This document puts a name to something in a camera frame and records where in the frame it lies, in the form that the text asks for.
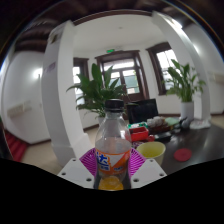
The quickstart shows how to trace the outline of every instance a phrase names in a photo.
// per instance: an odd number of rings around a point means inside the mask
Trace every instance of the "red object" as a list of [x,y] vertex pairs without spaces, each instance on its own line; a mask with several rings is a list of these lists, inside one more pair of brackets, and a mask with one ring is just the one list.
[[177,161],[180,162],[184,162],[187,161],[191,158],[191,150],[190,149],[178,149],[175,153],[174,153],[174,158]]
[[28,147],[28,144],[5,130],[5,138],[13,160],[21,162],[22,157]]
[[148,142],[154,142],[155,141],[155,137],[154,135],[149,135],[149,137],[147,138]]
[[129,131],[133,142],[147,139],[149,135],[149,130],[146,127],[130,128]]

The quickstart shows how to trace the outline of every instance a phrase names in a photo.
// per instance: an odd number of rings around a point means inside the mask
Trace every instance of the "bottle label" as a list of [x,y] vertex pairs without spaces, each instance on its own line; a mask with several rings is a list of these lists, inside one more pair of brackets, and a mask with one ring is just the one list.
[[123,173],[126,170],[130,153],[131,149],[121,154],[109,154],[96,149],[99,171],[108,175]]

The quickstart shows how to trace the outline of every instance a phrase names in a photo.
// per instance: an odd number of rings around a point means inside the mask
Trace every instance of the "chair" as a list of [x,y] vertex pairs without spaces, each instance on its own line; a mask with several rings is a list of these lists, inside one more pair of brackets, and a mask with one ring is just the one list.
[[147,122],[147,119],[158,116],[156,99],[131,102],[127,105],[129,124]]

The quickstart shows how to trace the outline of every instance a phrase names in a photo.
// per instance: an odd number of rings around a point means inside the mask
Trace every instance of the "white column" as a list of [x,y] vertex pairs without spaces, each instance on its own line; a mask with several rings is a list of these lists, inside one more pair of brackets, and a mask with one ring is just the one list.
[[194,96],[195,118],[207,119],[210,117],[210,95],[207,81],[207,74],[203,63],[195,50],[192,42],[185,34],[185,32],[178,28],[173,22],[172,18],[158,12],[153,12],[152,21],[164,33],[167,41],[172,47],[177,60],[180,64],[195,67],[197,73],[200,74],[200,79],[207,84],[203,87],[204,93],[197,93]]
[[91,149],[76,110],[73,85],[74,26],[67,21],[52,30],[45,51],[42,76],[42,100],[53,150],[64,166],[72,157],[79,158]]

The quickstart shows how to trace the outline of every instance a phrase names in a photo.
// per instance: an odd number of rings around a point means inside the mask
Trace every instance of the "tiled floor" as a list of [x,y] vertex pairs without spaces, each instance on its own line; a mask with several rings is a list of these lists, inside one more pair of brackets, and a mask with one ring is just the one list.
[[[213,116],[211,123],[224,129],[224,116]],[[98,128],[86,131],[88,133],[92,147],[95,146],[95,138]],[[57,175],[62,167],[59,165],[57,158],[51,147],[51,142],[30,146],[23,159],[23,163],[37,166],[45,171]]]

